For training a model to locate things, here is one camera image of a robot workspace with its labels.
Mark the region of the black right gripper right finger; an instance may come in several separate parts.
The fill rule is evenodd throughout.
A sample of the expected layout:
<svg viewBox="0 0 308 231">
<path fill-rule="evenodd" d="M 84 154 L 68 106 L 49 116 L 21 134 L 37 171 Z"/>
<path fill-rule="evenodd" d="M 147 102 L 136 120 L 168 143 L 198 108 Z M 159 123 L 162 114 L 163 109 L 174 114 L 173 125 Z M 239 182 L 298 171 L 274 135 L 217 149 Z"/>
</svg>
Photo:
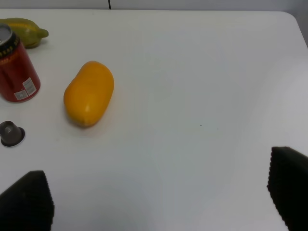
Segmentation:
<svg viewBox="0 0 308 231">
<path fill-rule="evenodd" d="M 267 189 L 290 231 L 308 229 L 308 157 L 290 147 L 272 147 Z"/>
</svg>

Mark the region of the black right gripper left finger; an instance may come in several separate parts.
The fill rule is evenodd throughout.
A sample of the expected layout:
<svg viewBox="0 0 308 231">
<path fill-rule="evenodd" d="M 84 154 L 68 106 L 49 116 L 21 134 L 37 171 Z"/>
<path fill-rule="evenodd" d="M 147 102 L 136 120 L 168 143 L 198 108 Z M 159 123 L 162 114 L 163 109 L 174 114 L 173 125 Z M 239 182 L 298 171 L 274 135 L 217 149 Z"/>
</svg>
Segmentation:
<svg viewBox="0 0 308 231">
<path fill-rule="evenodd" d="M 2 231 L 50 231 L 54 202 L 44 171 L 26 173 L 0 194 Z"/>
</svg>

